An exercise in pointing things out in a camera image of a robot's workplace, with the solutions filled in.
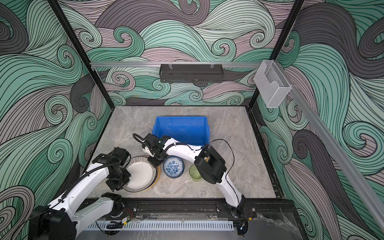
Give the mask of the black striped white plate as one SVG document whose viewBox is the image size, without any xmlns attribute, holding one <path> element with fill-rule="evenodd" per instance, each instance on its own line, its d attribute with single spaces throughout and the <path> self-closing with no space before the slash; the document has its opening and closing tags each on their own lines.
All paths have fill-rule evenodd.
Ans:
<svg viewBox="0 0 384 240">
<path fill-rule="evenodd" d="M 156 176 L 156 169 L 148 161 L 148 157 L 132 158 L 125 164 L 126 170 L 131 174 L 128 184 L 123 189 L 130 193 L 145 191 Z"/>
</svg>

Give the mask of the blue plastic bin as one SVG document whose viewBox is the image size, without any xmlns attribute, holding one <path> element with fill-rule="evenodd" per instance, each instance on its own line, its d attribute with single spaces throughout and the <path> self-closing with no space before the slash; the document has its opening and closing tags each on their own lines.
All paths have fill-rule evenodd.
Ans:
<svg viewBox="0 0 384 240">
<path fill-rule="evenodd" d="M 207 117 L 157 117 L 152 134 L 158 138 L 169 136 L 194 146 L 210 143 L 210 126 Z"/>
</svg>

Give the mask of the yellow rim patterned plate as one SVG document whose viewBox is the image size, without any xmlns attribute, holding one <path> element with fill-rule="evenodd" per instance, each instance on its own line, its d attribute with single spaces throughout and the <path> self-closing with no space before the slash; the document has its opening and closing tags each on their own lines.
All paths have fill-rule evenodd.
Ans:
<svg viewBox="0 0 384 240">
<path fill-rule="evenodd" d="M 160 175 L 161 175 L 161 166 L 157 167 L 155 179 L 153 180 L 153 182 L 149 185 L 149 187 L 146 190 L 149 190 L 158 182 Z"/>
</svg>

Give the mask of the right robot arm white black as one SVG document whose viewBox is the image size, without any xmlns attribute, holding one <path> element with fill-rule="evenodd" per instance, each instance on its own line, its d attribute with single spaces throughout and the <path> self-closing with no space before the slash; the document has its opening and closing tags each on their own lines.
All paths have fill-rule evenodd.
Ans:
<svg viewBox="0 0 384 240">
<path fill-rule="evenodd" d="M 246 198 L 230 180 L 224 158 L 210 144 L 193 146 L 169 136 L 158 138 L 152 134 L 147 134 L 143 138 L 133 133 L 133 138 L 142 145 L 143 151 L 149 155 L 149 162 L 154 167 L 165 166 L 168 157 L 191 162 L 206 182 L 218 187 L 229 206 L 237 211 L 244 208 Z"/>
</svg>

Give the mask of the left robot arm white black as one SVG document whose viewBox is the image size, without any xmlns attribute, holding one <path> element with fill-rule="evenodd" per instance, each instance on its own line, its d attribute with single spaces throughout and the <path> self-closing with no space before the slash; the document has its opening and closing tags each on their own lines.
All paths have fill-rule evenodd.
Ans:
<svg viewBox="0 0 384 240">
<path fill-rule="evenodd" d="M 48 206 L 36 207 L 29 220 L 29 240 L 74 240 L 84 229 L 105 215 L 120 216 L 124 204 L 121 190 L 130 181 L 131 174 L 124 167 L 130 153 L 116 147 L 108 154 L 98 155 L 81 175 Z M 91 205 L 80 206 L 92 190 L 106 181 L 110 192 Z"/>
</svg>

